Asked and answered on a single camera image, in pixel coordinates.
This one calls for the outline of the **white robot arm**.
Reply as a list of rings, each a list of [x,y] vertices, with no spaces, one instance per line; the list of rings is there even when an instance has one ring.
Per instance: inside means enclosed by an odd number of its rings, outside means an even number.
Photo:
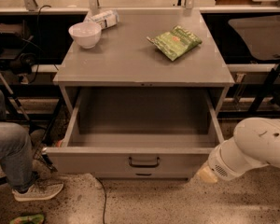
[[[249,118],[211,151],[196,176],[206,183],[230,181],[269,165],[280,168],[280,119]]]

